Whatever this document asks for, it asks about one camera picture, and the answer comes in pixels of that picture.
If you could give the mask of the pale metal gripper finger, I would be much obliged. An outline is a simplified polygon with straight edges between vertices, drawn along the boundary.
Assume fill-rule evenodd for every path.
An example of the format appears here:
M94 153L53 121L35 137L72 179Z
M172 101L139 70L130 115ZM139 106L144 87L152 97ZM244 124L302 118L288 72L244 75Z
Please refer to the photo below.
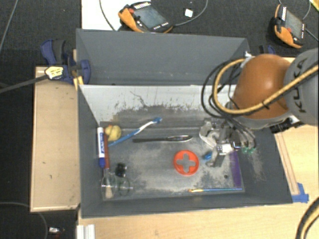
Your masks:
M214 160L216 157L216 153L214 151L210 151L206 154L207 162L206 165L208 167L213 167L214 166Z
M216 147L216 150L217 150L217 156L216 156L216 159L215 159L215 166L216 167L221 167L222 163L223 163L223 160L225 158L225 155L224 155L224 152L223 152L223 148L221 145L218 145Z

